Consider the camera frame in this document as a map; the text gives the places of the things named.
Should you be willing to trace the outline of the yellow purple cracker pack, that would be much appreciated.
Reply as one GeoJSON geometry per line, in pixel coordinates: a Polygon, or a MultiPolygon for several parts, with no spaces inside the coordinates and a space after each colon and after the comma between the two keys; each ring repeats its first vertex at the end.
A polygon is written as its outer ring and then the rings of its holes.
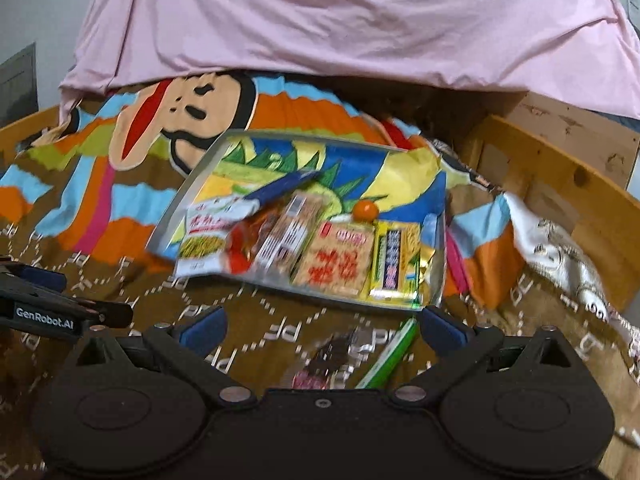
{"type": "Polygon", "coordinates": [[[369,297],[393,304],[419,299],[420,226],[414,222],[376,222],[369,297]]]}

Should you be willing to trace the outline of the white green bean snack bag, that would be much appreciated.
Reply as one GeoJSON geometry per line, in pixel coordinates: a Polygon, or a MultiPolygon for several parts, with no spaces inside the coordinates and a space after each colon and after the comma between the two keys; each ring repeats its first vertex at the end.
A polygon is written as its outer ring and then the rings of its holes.
{"type": "Polygon", "coordinates": [[[192,205],[186,211],[175,276],[190,278],[230,272],[231,231],[258,209],[258,200],[235,194],[192,205]]]}

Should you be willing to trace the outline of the gold foil snack pack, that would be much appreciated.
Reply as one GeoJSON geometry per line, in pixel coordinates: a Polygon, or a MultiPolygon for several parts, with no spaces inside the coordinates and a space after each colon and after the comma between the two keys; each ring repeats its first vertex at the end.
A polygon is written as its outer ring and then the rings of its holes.
{"type": "Polygon", "coordinates": [[[418,292],[420,304],[429,304],[431,301],[431,273],[436,249],[422,244],[420,247],[418,292]]]}

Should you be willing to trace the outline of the green sausage stick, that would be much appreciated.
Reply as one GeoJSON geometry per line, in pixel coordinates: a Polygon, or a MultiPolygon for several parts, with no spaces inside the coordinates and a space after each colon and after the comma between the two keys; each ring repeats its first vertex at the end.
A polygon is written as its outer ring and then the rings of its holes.
{"type": "Polygon", "coordinates": [[[358,382],[357,389],[381,389],[387,384],[416,339],[418,326],[416,318],[409,318],[402,324],[367,374],[358,382]]]}

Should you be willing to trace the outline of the blue white long box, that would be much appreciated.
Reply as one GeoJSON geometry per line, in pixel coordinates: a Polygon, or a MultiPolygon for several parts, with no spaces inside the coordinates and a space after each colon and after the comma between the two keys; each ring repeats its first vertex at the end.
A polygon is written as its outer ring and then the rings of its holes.
{"type": "Polygon", "coordinates": [[[290,172],[280,177],[280,179],[274,180],[262,188],[258,188],[250,194],[245,195],[243,200],[258,203],[259,206],[269,204],[283,195],[295,191],[296,188],[318,177],[319,174],[319,170],[311,170],[308,168],[290,172]]]}

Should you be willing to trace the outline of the pink bed sheet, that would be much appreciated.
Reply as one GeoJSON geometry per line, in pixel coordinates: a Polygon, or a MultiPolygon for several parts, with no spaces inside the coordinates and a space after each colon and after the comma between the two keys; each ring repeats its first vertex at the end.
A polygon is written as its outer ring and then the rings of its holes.
{"type": "Polygon", "coordinates": [[[229,68],[528,90],[639,114],[639,40],[616,0],[92,0],[61,104],[229,68]]]}

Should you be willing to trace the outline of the clear dark meat snack pack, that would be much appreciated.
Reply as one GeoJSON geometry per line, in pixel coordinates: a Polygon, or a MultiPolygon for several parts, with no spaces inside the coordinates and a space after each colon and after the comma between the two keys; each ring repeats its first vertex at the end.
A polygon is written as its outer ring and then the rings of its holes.
{"type": "Polygon", "coordinates": [[[294,366],[290,385],[299,390],[346,389],[374,350],[370,330],[356,327],[333,333],[294,366]]]}

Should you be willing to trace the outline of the small orange tangerine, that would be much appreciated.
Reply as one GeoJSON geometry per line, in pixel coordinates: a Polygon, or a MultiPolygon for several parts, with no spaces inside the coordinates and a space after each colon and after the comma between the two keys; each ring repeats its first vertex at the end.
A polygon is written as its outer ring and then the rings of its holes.
{"type": "Polygon", "coordinates": [[[373,200],[358,200],[352,207],[352,220],[355,222],[372,223],[379,214],[380,210],[373,200]]]}

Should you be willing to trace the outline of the colourful cartoon monkey blanket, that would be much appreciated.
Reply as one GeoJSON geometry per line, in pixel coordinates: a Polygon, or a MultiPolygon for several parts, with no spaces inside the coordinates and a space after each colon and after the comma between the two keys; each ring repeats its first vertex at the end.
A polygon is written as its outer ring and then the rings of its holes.
{"type": "Polygon", "coordinates": [[[638,202],[476,94],[350,88],[2,131],[3,478],[638,477],[638,202]]]}

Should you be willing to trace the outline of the orange red snack bag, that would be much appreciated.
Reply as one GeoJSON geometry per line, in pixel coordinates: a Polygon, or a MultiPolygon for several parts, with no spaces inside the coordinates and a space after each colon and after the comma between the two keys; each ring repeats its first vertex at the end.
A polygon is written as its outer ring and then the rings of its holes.
{"type": "Polygon", "coordinates": [[[230,231],[227,255],[231,274],[246,272],[280,216],[277,207],[262,209],[230,231]]]}

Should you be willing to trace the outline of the long clear bread snack pack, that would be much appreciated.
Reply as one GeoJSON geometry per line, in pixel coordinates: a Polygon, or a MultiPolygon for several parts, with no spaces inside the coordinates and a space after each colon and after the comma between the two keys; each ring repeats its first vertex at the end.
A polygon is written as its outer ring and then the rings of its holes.
{"type": "Polygon", "coordinates": [[[296,191],[259,249],[252,270],[289,276],[327,202],[323,195],[296,191]]]}

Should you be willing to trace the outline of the metal tray with dinosaur print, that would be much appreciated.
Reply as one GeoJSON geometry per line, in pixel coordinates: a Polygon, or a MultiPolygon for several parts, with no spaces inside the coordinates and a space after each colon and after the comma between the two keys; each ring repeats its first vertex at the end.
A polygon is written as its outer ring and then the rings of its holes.
{"type": "Polygon", "coordinates": [[[154,230],[180,278],[412,311],[444,292],[446,176],[434,148],[231,130],[154,230]]]}

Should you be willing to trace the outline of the brown red crispy snack pack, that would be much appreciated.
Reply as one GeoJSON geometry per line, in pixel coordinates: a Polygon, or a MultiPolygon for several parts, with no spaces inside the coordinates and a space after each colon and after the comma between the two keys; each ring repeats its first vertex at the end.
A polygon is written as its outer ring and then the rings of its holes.
{"type": "Polygon", "coordinates": [[[332,295],[357,297],[366,284],[373,242],[370,224],[321,222],[297,263],[292,283],[332,295]]]}

